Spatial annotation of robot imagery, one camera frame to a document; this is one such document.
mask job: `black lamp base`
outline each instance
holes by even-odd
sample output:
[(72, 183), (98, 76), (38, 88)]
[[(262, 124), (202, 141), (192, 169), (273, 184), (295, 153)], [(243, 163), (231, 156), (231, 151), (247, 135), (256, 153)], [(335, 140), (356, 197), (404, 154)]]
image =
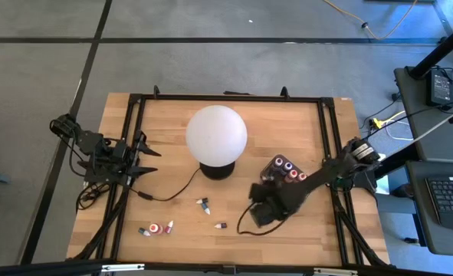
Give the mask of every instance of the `black lamp base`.
[(202, 163), (199, 164), (202, 173), (213, 180), (225, 179), (226, 177), (230, 176), (231, 173), (233, 173), (233, 169), (235, 169), (235, 162), (221, 167), (211, 167)]

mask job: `gray carpet floor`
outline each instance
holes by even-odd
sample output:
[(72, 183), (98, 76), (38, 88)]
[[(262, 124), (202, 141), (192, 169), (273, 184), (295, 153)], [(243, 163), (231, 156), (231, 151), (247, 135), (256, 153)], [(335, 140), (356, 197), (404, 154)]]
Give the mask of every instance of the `gray carpet floor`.
[[(409, 4), (336, 1), (386, 33)], [(93, 37), (104, 0), (0, 0), (0, 36)], [(452, 0), (439, 1), (453, 26)], [(317, 37), (367, 38), (360, 23), (319, 1), (115, 0), (104, 37)], [(440, 38), (432, 5), (417, 5), (392, 38)], [(71, 106), (88, 44), (0, 44), (0, 265), (17, 262), (57, 139), (49, 121)], [(433, 50), (419, 45), (356, 44), (101, 44), (78, 120), (97, 130), (108, 93), (220, 94), (224, 90), (294, 96), (351, 97), (359, 124), (391, 103), (393, 69), (415, 65)], [(453, 67), (453, 53), (441, 65)], [(396, 103), (379, 115), (402, 110)], [(395, 130), (408, 136), (405, 128)], [(406, 144), (384, 132), (371, 138), (381, 153)], [(34, 261), (60, 261), (74, 222), (81, 179), (67, 160), (61, 170)], [(400, 267), (453, 273), (453, 257), (403, 243), (415, 235), (410, 215), (381, 214), (391, 262)], [(165, 275), (167, 272), (148, 272)]]

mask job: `wooden table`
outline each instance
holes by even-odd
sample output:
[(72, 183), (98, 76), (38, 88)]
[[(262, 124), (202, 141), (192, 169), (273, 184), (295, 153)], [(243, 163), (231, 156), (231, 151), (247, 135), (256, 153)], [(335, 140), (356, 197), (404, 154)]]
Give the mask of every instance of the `wooden table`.
[[(129, 94), (109, 94), (99, 131), (119, 138)], [(359, 136), (351, 99), (336, 98), (335, 107), (343, 145)], [(147, 100), (142, 130), (150, 148), (162, 157), (141, 156), (142, 166), (159, 170), (141, 176), (135, 189), (156, 197), (168, 197), (180, 190), (199, 167), (185, 144), (185, 129), (197, 110), (221, 104), (240, 114), (248, 130), (245, 151), (227, 179), (213, 181), (200, 172), (182, 194), (170, 202), (146, 201), (130, 193), (123, 225), (119, 261), (173, 262), (237, 265), (326, 265), (340, 266), (330, 191), (321, 186), (313, 191), (300, 211), (277, 231), (261, 237), (238, 235), (236, 224), (248, 206), (250, 184), (258, 181), (265, 164), (278, 153), (297, 164), (304, 172), (320, 168), (323, 142), (317, 105), (314, 103), (268, 103), (205, 100)], [(335, 146), (326, 111), (332, 152)], [(353, 189), (357, 226), (378, 256), (388, 262), (388, 254), (374, 198), (365, 190)], [(211, 215), (206, 215), (197, 199), (208, 197)], [(79, 253), (99, 228), (107, 195), (89, 209), (77, 214), (67, 251)], [(144, 237), (139, 227), (151, 222), (175, 225), (170, 235)], [(227, 222), (228, 228), (214, 225)], [(274, 225), (258, 229), (246, 215), (242, 230), (263, 232)], [(104, 256), (110, 254), (113, 229), (107, 236)], [(350, 234), (346, 230), (347, 251), (353, 262)]]

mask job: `power adapter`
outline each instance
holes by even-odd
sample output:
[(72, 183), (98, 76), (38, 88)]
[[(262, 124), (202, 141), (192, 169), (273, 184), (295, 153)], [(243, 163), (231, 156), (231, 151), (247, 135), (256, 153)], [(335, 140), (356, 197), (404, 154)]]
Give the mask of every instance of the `power adapter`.
[(427, 97), (425, 103), (430, 107), (444, 104), (442, 110), (450, 110), (453, 107), (453, 85), (445, 72), (438, 69), (430, 70), (425, 76), (427, 82)]

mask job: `white cable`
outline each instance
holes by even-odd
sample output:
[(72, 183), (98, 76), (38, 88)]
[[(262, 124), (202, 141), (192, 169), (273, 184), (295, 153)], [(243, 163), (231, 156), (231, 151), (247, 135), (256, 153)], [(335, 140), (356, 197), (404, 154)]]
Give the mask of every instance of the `white cable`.
[[(386, 124), (391, 123), (391, 122), (394, 122), (394, 120), (387, 120), (387, 121), (383, 124), (383, 126), (385, 126)], [(402, 124), (407, 125), (407, 126), (409, 125), (409, 123), (406, 123), (406, 122), (400, 122), (400, 121), (398, 121), (397, 123), (402, 123)], [(392, 137), (392, 138), (395, 139), (395, 140), (413, 141), (412, 138), (394, 137), (394, 136), (389, 132), (389, 126), (387, 126), (387, 127), (385, 127), (385, 128), (386, 128), (386, 133), (388, 134), (388, 136)]]

